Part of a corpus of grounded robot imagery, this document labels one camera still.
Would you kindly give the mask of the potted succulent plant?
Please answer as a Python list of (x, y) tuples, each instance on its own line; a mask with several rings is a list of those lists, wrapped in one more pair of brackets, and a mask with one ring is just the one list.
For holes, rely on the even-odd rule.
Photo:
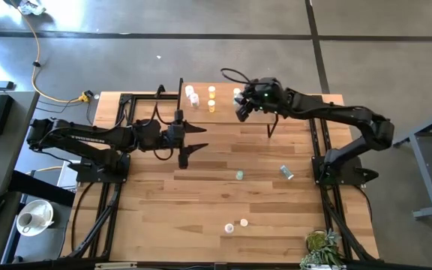
[(308, 254), (301, 259), (303, 270), (343, 270), (344, 256), (338, 242), (341, 237), (333, 229), (314, 230), (305, 238)]

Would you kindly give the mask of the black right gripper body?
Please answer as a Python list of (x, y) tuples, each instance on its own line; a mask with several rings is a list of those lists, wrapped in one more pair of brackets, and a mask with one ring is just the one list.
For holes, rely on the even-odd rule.
[(250, 81), (248, 101), (259, 110), (276, 111), (287, 106), (287, 93), (275, 77), (263, 77)]

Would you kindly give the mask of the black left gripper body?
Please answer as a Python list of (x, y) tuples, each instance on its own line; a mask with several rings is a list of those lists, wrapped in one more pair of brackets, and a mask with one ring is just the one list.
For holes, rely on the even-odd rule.
[(182, 124), (171, 124), (162, 135), (164, 149), (180, 149), (185, 146), (185, 129)]

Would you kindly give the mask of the white coffee cup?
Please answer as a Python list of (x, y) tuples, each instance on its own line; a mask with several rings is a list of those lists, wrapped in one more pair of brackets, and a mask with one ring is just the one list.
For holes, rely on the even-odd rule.
[(21, 233), (28, 233), (31, 229), (34, 229), (41, 224), (41, 219), (36, 214), (26, 212), (20, 214), (16, 222)]

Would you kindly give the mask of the wooden shelf black legs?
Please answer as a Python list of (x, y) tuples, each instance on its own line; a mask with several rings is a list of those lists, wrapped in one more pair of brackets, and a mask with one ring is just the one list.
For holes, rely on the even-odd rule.
[[(199, 95), (199, 107), (193, 108), (190, 99), (185, 95), (185, 86), (193, 86), (194, 93)], [(209, 86), (214, 86), (215, 99), (209, 98)], [(244, 89), (244, 85), (234, 82), (181, 82), (180, 108), (184, 111), (184, 117), (190, 123), (224, 123), (240, 124), (234, 107), (233, 89)], [(215, 100), (215, 111), (209, 112), (208, 101)]]

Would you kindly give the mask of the white paper sheet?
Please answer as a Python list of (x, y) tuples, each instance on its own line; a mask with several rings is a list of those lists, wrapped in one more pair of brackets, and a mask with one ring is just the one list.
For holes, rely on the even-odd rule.
[(67, 190), (77, 188), (77, 172), (69, 167), (70, 163), (63, 162), (61, 172), (58, 177), (57, 186)]

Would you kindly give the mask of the white crumpled cloth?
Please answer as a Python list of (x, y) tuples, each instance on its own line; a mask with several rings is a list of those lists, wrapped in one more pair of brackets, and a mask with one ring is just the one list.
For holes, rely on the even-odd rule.
[(39, 16), (46, 12), (46, 8), (42, 5), (36, 4), (30, 0), (21, 0), (18, 4), (18, 9), (23, 15)]

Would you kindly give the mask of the grey desk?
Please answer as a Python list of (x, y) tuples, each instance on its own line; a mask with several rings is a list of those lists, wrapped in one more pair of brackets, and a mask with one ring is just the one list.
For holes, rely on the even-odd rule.
[(35, 91), (13, 91), (9, 95), (13, 104), (0, 135), (0, 194), (8, 189), (39, 98)]

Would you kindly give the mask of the black desk beam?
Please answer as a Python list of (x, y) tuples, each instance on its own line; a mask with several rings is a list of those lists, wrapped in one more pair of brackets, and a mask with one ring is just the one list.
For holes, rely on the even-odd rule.
[(38, 197), (68, 207), (73, 205), (75, 197), (74, 192), (48, 184), (45, 181), (17, 170), (13, 171), (7, 190)]

